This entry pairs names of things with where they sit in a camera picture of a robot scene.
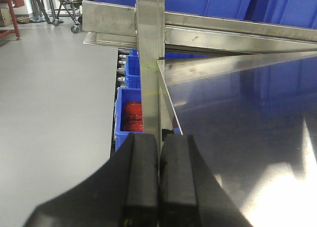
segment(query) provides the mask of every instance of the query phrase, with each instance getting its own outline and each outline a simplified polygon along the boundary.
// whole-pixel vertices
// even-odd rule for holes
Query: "caster wheel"
[[[79,28],[77,25],[73,25],[71,28],[70,28],[71,32],[73,32],[74,34],[77,34],[79,32]]]
[[[53,26],[58,26],[58,25],[59,25],[59,20],[58,19],[53,20]]]

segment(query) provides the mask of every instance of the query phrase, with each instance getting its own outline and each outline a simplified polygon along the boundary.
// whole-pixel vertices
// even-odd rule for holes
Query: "gray floor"
[[[0,226],[100,167],[110,151],[116,49],[83,45],[69,19],[0,40]]]

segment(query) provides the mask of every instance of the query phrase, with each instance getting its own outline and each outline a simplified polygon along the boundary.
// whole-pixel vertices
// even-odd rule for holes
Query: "reflective metal surface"
[[[142,87],[143,131],[161,147],[160,98],[157,60],[165,56],[165,0],[137,0],[137,39]]]
[[[194,47],[202,51],[210,49],[247,54],[317,50],[317,44],[308,42],[177,26],[166,26],[165,43],[184,49]]]
[[[165,12],[165,24],[317,42],[317,31],[314,29],[205,17],[184,13]]]
[[[170,86],[177,83],[206,79],[216,75],[314,56],[317,56],[317,52],[171,59],[166,61],[166,69],[163,72],[165,74],[165,83],[167,86]]]
[[[205,70],[225,64],[228,73],[196,79],[193,72],[183,82],[166,82],[168,92],[183,133],[194,135],[222,188],[254,227],[312,227],[317,57],[266,59],[242,71],[252,64],[248,56],[231,65],[211,59]],[[173,63],[165,61],[167,81],[175,75]]]
[[[159,86],[161,88],[161,94],[162,94],[164,101],[165,101],[165,106],[166,106],[166,109],[168,112],[170,123],[172,124],[172,126],[174,126],[174,128],[175,127],[179,128],[179,134],[183,134],[182,129],[179,125],[179,121],[178,121],[178,118],[177,118],[177,115],[176,115],[169,91],[167,89],[165,79],[164,79],[164,77],[165,77],[165,75],[164,75],[165,60],[158,60],[158,69],[159,69],[158,83],[159,83]]]
[[[150,4],[146,5],[147,9],[151,8]],[[84,30],[112,35],[101,36],[97,44],[134,47],[131,41],[136,36],[137,20],[133,7],[84,0],[83,14]],[[317,30],[313,29],[160,10],[160,18],[165,15],[166,19],[160,22],[158,35],[160,38],[166,37],[165,46],[169,52],[238,55],[317,50]],[[150,9],[145,16],[154,19]]]
[[[83,0],[83,30],[135,37],[135,8]]]

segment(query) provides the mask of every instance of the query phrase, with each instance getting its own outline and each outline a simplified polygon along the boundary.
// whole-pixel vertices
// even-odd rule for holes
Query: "stainless steel table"
[[[251,224],[315,226],[316,53],[165,60],[164,73],[182,133]]]

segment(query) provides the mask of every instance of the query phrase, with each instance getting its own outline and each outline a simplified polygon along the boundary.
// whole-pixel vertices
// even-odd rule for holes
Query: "red item in bin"
[[[138,120],[127,120],[125,124],[140,124],[143,125],[143,120],[138,119]]]
[[[143,124],[124,124],[123,131],[143,132]]]
[[[127,102],[124,106],[123,131],[143,132],[141,102]]]
[[[127,102],[124,106],[125,120],[142,120],[141,102]]]

